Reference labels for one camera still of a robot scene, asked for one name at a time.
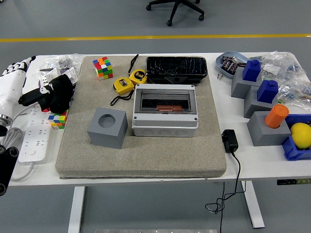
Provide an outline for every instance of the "yellow lemon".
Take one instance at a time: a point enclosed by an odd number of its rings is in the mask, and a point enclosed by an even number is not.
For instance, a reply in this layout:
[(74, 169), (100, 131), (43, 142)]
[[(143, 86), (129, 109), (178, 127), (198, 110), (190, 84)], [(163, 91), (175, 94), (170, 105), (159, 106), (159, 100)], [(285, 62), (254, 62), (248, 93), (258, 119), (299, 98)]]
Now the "yellow lemon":
[(291, 133), (298, 149), (306, 149), (311, 145), (311, 127), (304, 123), (296, 123), (291, 127)]

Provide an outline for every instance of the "gray floor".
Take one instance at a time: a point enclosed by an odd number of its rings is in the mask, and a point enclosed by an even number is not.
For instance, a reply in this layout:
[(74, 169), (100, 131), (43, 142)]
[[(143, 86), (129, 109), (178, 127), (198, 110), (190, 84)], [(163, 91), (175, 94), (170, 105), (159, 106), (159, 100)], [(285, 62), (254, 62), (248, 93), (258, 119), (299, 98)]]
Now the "gray floor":
[[(4, 0), (0, 39), (209, 34), (301, 34), (311, 32), (307, 0), (201, 0), (205, 20), (180, 6), (167, 27), (173, 5), (148, 0)], [(142, 39), (0, 43), (0, 70), (32, 55), (157, 52), (292, 52), (311, 73), (310, 38)], [(227, 191), (233, 188), (227, 184)], [(223, 232), (308, 232), (311, 185), (277, 186), (256, 181), (254, 188), (266, 225), (253, 230), (243, 195), (228, 200)], [(219, 229), (220, 214), (204, 205), (221, 195), (221, 183), (157, 183), (93, 186), (86, 189), (81, 232), (96, 229)], [(9, 188), (0, 197), (0, 233), (68, 230), (73, 187)]]

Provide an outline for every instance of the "rubik's cube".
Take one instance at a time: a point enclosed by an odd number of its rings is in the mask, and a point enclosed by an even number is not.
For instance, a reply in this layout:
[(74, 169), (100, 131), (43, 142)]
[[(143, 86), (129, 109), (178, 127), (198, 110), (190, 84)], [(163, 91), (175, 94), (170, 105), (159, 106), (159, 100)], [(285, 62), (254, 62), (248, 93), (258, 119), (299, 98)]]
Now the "rubik's cube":
[(107, 57), (102, 57), (93, 61), (98, 80), (110, 79), (113, 77), (112, 65)]
[(49, 115), (49, 122), (53, 129), (59, 130), (59, 129), (64, 129), (67, 121), (67, 116), (68, 116), (69, 109), (62, 114), (54, 114), (51, 113)]

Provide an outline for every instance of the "blue tray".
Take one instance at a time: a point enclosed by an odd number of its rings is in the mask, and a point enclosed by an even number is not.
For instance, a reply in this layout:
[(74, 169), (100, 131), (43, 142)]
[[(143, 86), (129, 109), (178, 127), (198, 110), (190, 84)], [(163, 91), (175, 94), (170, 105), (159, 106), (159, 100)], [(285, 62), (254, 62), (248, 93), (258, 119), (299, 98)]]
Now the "blue tray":
[[(289, 127), (295, 123), (307, 123), (310, 120), (311, 114), (289, 114), (285, 118)], [(311, 150), (298, 150), (291, 135), (282, 143), (282, 146), (288, 161), (311, 159)]]
[(223, 53), (222, 55), (220, 55), (219, 57), (216, 58), (216, 66), (217, 66), (217, 68), (219, 69), (219, 71), (220, 71), (221, 73), (223, 73), (225, 76), (227, 76), (227, 77), (229, 77), (229, 78), (231, 78), (231, 79), (233, 79), (233, 76), (234, 76), (234, 75), (232, 75), (232, 74), (226, 72), (225, 70), (221, 69), (221, 67), (222, 67), (222, 62), (221, 62), (221, 60), (222, 60), (222, 57), (223, 57), (223, 56), (227, 56), (227, 57), (236, 57), (236, 58), (240, 59), (241, 61), (243, 61), (243, 62), (245, 62), (245, 63), (249, 60), (247, 57), (245, 57), (245, 56), (243, 56), (242, 54), (240, 54), (240, 53), (238, 53), (238, 52), (235, 52), (235, 51), (228, 51), (228, 52), (225, 52), (225, 53)]

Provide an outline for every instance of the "table leg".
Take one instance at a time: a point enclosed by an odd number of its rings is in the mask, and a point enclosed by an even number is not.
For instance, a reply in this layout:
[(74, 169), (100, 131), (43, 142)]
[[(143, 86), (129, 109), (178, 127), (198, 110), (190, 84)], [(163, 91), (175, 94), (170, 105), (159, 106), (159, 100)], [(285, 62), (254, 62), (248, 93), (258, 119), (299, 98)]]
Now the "table leg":
[(80, 232), (84, 193), (84, 186), (74, 188), (68, 233)]
[[(245, 182), (242, 181), (242, 187), (245, 191)], [(246, 191), (244, 193), (249, 214), (253, 223), (253, 228), (264, 228), (263, 219), (258, 205), (256, 193), (251, 181), (247, 181)]]

